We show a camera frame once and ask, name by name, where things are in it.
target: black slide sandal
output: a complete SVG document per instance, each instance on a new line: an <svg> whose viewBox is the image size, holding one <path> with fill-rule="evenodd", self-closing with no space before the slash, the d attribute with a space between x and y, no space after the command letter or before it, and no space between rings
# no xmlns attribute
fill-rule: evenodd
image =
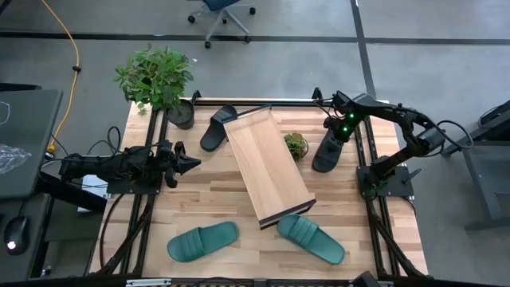
<svg viewBox="0 0 510 287"><path fill-rule="evenodd" d="M220 146L226 137L222 121L235 115L237 115L236 108L230 104L226 104L210 118L210 126L200 140L200 147L202 147L204 151L214 151Z"/></svg>
<svg viewBox="0 0 510 287"><path fill-rule="evenodd" d="M338 163L342 147L343 143L335 139L332 130L328 130L313 157L312 168L318 172L331 171Z"/></svg>

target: desk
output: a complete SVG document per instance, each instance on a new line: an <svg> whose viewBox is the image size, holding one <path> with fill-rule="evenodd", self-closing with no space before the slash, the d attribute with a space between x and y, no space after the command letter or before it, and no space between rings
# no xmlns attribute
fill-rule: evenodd
<svg viewBox="0 0 510 287"><path fill-rule="evenodd" d="M237 110L242 112L249 108ZM167 138L174 142L183 141L186 153L201 159L202 164L183 176L177 176L177 188L170 189L163 184L162 192L156 197L143 276L352 279L367 270L376 274L367 210L359 196L355 177L359 162L354 139L344 145L336 168L320 174L312 170L312 159L326 132L322 127L324 113L318 108L273 107L272 113L282 136L299 132L309 142L310 150L298 163L298 168L309 192L315 194L317 203L304 215L319 224L347 251L343 263L329 265L281 238L275 226L260 230L229 143L222 143L211 153L200 148L199 141L209 126L210 117L218 109L195 107L195 125L188 131L168 125ZM136 106L132 105L127 121L123 146L143 145L149 116L139 116ZM378 154L396 152L398 141L394 125L374 118L372 126ZM132 200L133 196L124 196L112 213L104 243L107 260L125 237ZM415 266L426 273L412 209L402 199L388 198L387 201L396 242ZM107 210L112 202L113 199L108 202ZM196 226L226 220L235 221L239 226L240 236L234 244L190 263L176 262L168 255L167 243L174 236ZM136 253L131 253L130 272ZM382 253L386 269L390 269L385 244L382 244ZM99 251L96 248L91 271L98 269Z"/></svg>
<svg viewBox="0 0 510 287"><path fill-rule="evenodd" d="M62 92L57 90L0 92L0 101L10 106L9 120L0 127L0 144L31 154L20 167L0 175L0 199L21 199L34 193L61 100Z"/></svg>

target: small succulent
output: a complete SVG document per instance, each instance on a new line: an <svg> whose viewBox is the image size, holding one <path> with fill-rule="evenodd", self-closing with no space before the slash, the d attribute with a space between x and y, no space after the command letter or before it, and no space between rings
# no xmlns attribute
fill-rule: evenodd
<svg viewBox="0 0 510 287"><path fill-rule="evenodd" d="M300 133L292 133L284 136L287 148L295 161L299 161L308 152L308 143Z"/></svg>

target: potted plant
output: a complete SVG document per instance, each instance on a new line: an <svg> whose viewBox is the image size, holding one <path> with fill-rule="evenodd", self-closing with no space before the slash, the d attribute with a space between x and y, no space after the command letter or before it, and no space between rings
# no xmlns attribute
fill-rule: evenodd
<svg viewBox="0 0 510 287"><path fill-rule="evenodd" d="M295 161L298 162L308 153L308 142L300 133L287 134L284 136L284 140Z"/></svg>
<svg viewBox="0 0 510 287"><path fill-rule="evenodd" d="M193 76L186 68L189 60L183 54L165 49L146 49L129 57L127 65L119 65L119 74L114 81L124 92L126 100L138 104L144 113L144 105L167 111L168 120L178 128L189 129L194 124L194 109L191 102L182 100L184 88Z"/></svg>

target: butcher block tabletop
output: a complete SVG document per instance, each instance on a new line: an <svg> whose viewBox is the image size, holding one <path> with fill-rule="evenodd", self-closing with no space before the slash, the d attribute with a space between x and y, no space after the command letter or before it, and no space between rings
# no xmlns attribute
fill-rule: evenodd
<svg viewBox="0 0 510 287"><path fill-rule="evenodd" d="M354 134L344 144L336 168L319 173L312 170L312 159L327 131L323 128L325 113L309 107L273 107L270 111L282 137L298 132L308 141L308 154L296 165L308 192L315 196L316 204L303 216L317 223L346 250L342 263L330 265L283 239L276 226L261 230L230 142L224 141L212 152L200 148L200 139L209 127L210 117L219 108L195 107L195 124L187 131L168 124L167 139L173 143L182 141L186 154L201 159L202 164L185 175L176 175L178 186L175 189L168 188L163 181L151 219L143 276L353 279L364 271L375 275L367 209L356 182L355 169L359 162ZM243 112L253 107L236 108ZM159 136L161 114L156 121L154 142ZM132 105L123 147L144 145L149 119L150 115L139 115L137 107ZM378 118L372 118L371 123L378 155L398 151L394 124ZM361 130L367 147L363 123ZM369 163L370 156L365 150ZM105 216L116 196L109 199ZM112 212L104 238L106 261L126 236L133 198L133 195L125 195ZM400 198L388 198L387 205L395 241L417 269L427 273L413 209ZM173 237L195 227L224 221L236 222L239 228L239 239L233 244L188 263L176 262L168 255L167 243ZM384 265L389 270L387 247L379 238ZM138 245L137 239L131 253L130 271ZM96 248L90 272L99 268L99 248Z"/></svg>

